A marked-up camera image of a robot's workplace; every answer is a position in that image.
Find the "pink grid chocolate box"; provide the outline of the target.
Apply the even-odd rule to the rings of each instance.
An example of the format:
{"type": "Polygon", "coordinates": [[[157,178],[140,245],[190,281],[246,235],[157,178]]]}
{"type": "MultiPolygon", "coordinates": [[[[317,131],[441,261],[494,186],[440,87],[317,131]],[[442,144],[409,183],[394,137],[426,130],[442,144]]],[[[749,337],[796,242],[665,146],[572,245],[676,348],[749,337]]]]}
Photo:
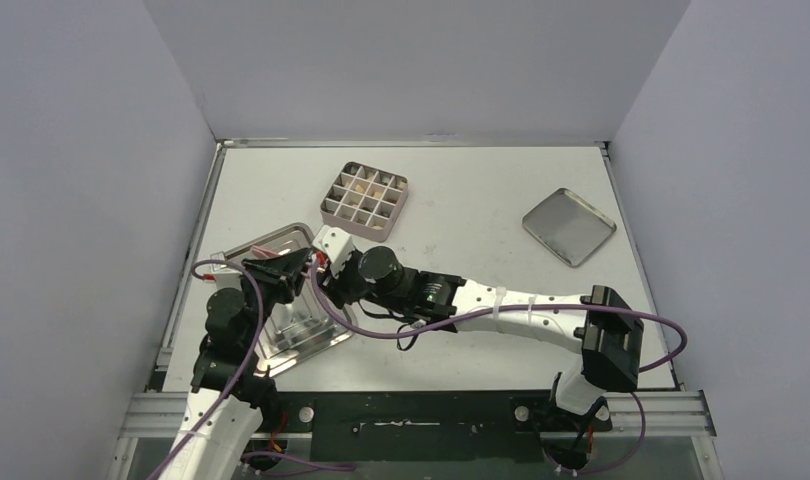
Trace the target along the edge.
{"type": "Polygon", "coordinates": [[[324,224],[361,238],[383,243],[408,199],[405,176],[357,163],[346,163],[320,203],[324,224]],[[354,190],[356,184],[364,193],[354,190]]]}

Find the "small square metal lid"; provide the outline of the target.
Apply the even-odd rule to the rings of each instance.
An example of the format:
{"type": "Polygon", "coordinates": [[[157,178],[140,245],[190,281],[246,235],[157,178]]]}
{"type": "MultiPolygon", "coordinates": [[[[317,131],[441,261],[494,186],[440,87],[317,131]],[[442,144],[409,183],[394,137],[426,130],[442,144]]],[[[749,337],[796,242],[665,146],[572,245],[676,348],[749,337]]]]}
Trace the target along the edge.
{"type": "Polygon", "coordinates": [[[522,228],[571,268],[584,264],[617,231],[614,220],[567,188],[526,213],[522,228]]]}

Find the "pink-tipped metal tweezers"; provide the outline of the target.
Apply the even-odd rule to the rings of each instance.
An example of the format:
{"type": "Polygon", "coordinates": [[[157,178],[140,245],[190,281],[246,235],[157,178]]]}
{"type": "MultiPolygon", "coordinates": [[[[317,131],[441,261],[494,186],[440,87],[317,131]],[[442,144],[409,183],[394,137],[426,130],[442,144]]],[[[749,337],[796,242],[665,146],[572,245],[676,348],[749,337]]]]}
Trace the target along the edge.
{"type": "Polygon", "coordinates": [[[260,245],[252,245],[249,249],[249,252],[257,259],[273,259],[280,256],[283,256],[287,253],[290,253],[291,250],[289,248],[283,249],[281,251],[272,250],[260,245]]]}

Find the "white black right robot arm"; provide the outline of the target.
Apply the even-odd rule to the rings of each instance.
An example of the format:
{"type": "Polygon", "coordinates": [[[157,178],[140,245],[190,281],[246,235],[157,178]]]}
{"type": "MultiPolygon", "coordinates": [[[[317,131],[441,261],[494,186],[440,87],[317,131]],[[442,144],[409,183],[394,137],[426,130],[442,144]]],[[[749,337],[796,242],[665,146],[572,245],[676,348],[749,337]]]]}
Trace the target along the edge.
{"type": "Polygon", "coordinates": [[[387,247],[326,247],[312,254],[307,274],[332,319],[368,338],[496,333],[573,354],[546,402],[559,427],[574,426],[605,393],[631,393],[638,386],[645,318],[609,287],[595,285],[576,296],[513,291],[406,267],[387,247]]]}

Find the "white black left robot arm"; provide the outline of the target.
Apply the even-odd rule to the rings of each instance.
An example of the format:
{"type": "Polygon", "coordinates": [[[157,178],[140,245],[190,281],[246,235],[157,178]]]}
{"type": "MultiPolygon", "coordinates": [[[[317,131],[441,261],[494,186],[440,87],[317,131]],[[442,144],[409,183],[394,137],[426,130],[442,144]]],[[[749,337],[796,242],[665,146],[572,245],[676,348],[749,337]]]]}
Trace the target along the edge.
{"type": "Polygon", "coordinates": [[[301,293],[312,251],[218,267],[206,302],[205,336],[194,362],[176,438],[152,479],[229,479],[257,430],[283,418],[275,381],[257,373],[255,348],[278,305],[301,293]]]}

